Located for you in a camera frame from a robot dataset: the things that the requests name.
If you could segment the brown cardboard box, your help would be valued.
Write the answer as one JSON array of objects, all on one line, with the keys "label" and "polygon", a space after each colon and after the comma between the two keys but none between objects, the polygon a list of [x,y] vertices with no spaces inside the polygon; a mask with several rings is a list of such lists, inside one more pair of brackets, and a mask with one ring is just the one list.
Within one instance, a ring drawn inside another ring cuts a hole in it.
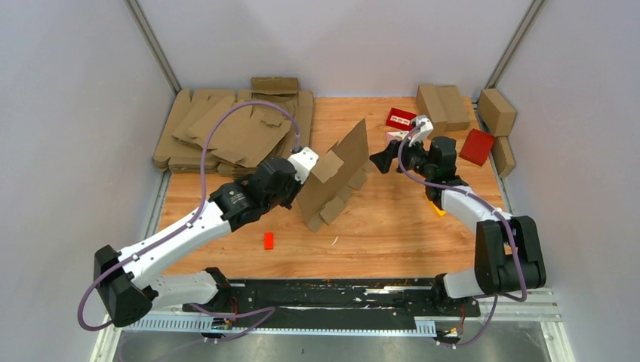
[{"label": "brown cardboard box", "polygon": [[374,168],[369,158],[366,120],[322,155],[310,171],[296,201],[306,227],[317,232],[346,209],[354,190],[362,189]]}]

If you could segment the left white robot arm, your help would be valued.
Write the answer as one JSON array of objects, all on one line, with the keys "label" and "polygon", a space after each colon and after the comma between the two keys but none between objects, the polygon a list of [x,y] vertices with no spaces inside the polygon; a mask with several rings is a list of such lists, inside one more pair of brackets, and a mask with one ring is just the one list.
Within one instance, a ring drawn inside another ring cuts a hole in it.
[{"label": "left white robot arm", "polygon": [[231,291],[208,271],[167,276],[165,270],[206,243],[256,222],[274,207],[290,209],[318,161],[310,149],[270,158],[256,172],[224,183],[191,214],[121,250],[106,245],[94,254],[94,286],[110,324],[126,327],[154,308],[186,303],[223,311]]}]

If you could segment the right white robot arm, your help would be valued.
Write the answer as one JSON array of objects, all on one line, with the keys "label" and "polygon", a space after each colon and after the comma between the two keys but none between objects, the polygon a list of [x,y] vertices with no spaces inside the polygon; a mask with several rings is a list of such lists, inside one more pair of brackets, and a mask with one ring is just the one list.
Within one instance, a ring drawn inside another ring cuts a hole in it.
[{"label": "right white robot arm", "polygon": [[546,268],[535,221],[529,216],[513,216],[479,197],[457,175],[455,140],[434,138],[428,149],[422,143],[393,140],[370,155],[381,173],[388,173],[392,160],[397,171],[425,187],[429,201],[455,216],[475,235],[474,266],[441,275],[431,304],[439,314],[451,314],[461,299],[471,296],[504,295],[544,287]]}]

